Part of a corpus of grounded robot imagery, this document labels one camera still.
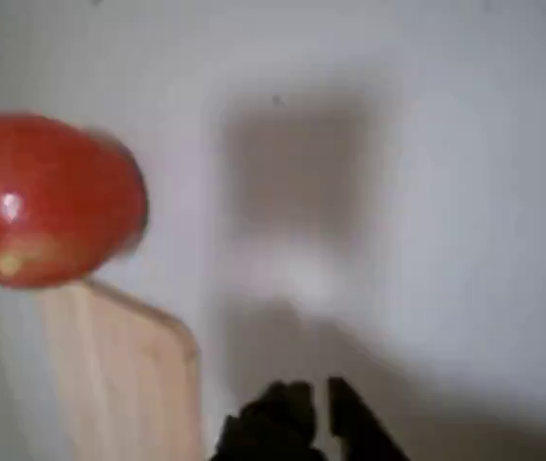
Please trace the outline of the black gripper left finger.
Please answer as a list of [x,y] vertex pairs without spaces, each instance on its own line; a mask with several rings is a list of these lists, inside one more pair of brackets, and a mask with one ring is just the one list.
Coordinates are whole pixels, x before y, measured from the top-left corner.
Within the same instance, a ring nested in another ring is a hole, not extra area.
[[237,414],[225,418],[214,460],[324,460],[315,447],[317,412],[313,386],[274,381]]

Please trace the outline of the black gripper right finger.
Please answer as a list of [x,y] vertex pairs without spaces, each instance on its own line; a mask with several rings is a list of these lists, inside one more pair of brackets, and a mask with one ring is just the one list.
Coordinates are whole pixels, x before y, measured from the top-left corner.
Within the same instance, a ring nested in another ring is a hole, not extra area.
[[410,460],[343,377],[330,377],[327,393],[330,431],[340,442],[343,460]]

